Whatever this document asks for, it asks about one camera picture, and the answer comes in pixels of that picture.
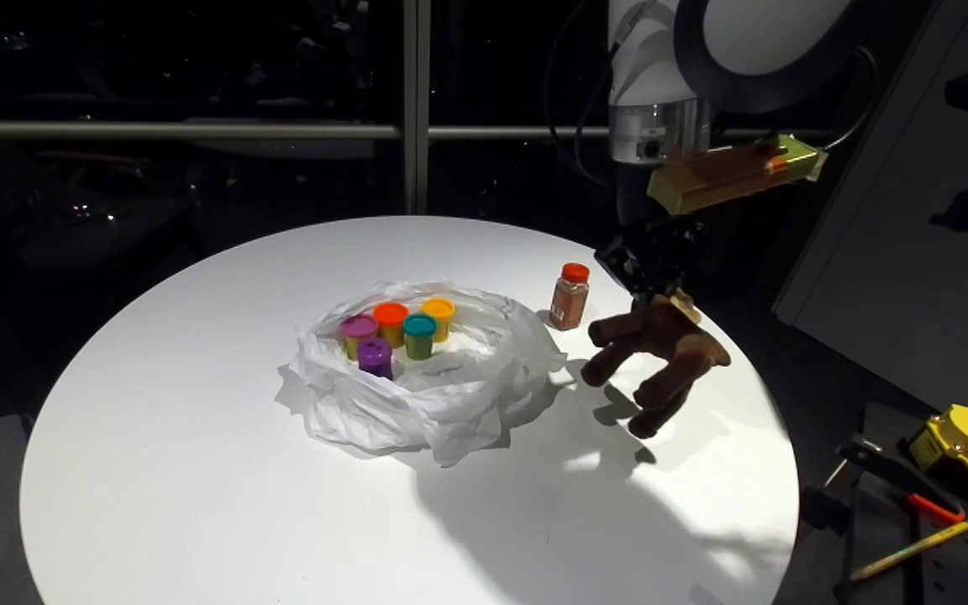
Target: white plastic bag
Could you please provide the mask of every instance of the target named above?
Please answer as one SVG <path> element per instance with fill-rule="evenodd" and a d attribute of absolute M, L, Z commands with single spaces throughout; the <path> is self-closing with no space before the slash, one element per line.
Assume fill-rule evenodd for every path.
<path fill-rule="evenodd" d="M 456 303 L 453 331 L 430 361 L 393 356 L 393 381 L 370 376 L 345 361 L 337 331 L 381 299 L 419 311 L 422 299 Z M 318 440 L 364 454 L 419 451 L 449 467 L 472 451 L 497 443 L 507 422 L 540 397 L 553 397 L 550 375 L 565 356 L 537 312 L 494 294 L 449 283 L 391 287 L 345 303 L 300 338 L 289 370 L 300 376 L 289 407 Z"/>

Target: table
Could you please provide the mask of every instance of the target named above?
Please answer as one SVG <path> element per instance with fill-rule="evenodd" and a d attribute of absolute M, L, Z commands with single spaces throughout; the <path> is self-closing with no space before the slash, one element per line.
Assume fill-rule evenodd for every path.
<path fill-rule="evenodd" d="M 20 480 L 47 605 L 578 605 L 771 603 L 798 542 L 798 464 L 766 387 L 732 355 L 659 436 L 622 432 L 663 362 L 567 385 L 507 448 L 449 472 L 361 460 L 276 393 L 330 306 L 449 280 L 544 311 L 590 249 L 494 221 L 352 220 L 220 253 L 122 311 L 55 385 Z M 630 311 L 602 269 L 589 321 Z M 586 331 L 553 333 L 578 361 Z"/>

